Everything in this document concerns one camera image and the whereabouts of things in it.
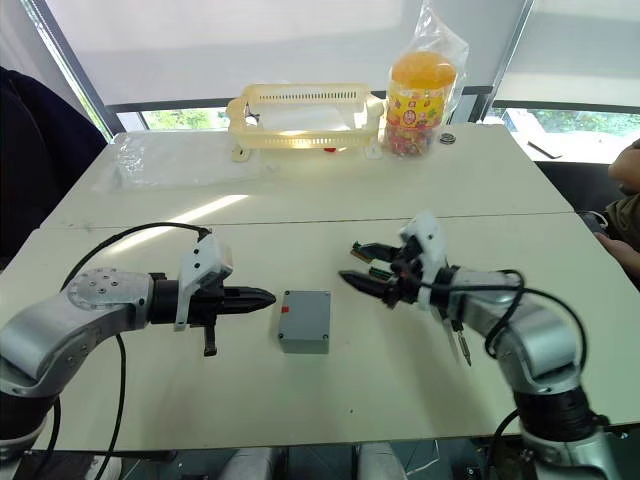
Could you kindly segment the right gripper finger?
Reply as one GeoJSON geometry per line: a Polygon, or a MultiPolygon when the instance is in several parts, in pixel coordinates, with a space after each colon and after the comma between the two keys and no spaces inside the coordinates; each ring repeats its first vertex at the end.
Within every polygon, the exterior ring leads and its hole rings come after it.
{"type": "Polygon", "coordinates": [[[354,242],[351,248],[351,254],[364,262],[372,262],[374,260],[393,262],[399,251],[398,247],[377,242],[367,244],[354,242]]]}
{"type": "Polygon", "coordinates": [[[380,300],[383,300],[388,294],[389,284],[386,281],[355,270],[341,270],[338,274],[348,285],[361,293],[380,300]]]}

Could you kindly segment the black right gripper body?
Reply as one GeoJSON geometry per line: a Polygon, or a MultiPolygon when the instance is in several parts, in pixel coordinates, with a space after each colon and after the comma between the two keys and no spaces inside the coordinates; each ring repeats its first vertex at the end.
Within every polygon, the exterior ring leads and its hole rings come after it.
{"type": "Polygon", "coordinates": [[[399,302],[414,304],[422,287],[423,263],[419,259],[423,248],[415,237],[410,237],[402,247],[390,247],[385,262],[389,264],[391,276],[383,302],[394,308],[399,302]]]}

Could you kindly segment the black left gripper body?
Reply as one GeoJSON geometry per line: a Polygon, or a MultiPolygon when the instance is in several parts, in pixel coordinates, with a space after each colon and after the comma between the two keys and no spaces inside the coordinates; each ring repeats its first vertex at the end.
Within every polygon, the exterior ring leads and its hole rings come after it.
{"type": "Polygon", "coordinates": [[[224,276],[211,277],[191,296],[187,323],[190,328],[201,328],[204,334],[203,355],[213,357],[218,353],[216,323],[220,308],[224,305],[224,276]]]}

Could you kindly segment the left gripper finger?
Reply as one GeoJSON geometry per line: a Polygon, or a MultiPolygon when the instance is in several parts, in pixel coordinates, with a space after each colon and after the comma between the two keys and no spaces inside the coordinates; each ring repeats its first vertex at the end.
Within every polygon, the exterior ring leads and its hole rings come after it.
{"type": "Polygon", "coordinates": [[[226,299],[223,306],[224,315],[248,314],[265,309],[275,303],[274,299],[264,298],[239,298],[226,299]]]}
{"type": "Polygon", "coordinates": [[[275,296],[267,290],[247,286],[227,286],[224,288],[227,301],[275,302],[275,296]]]}

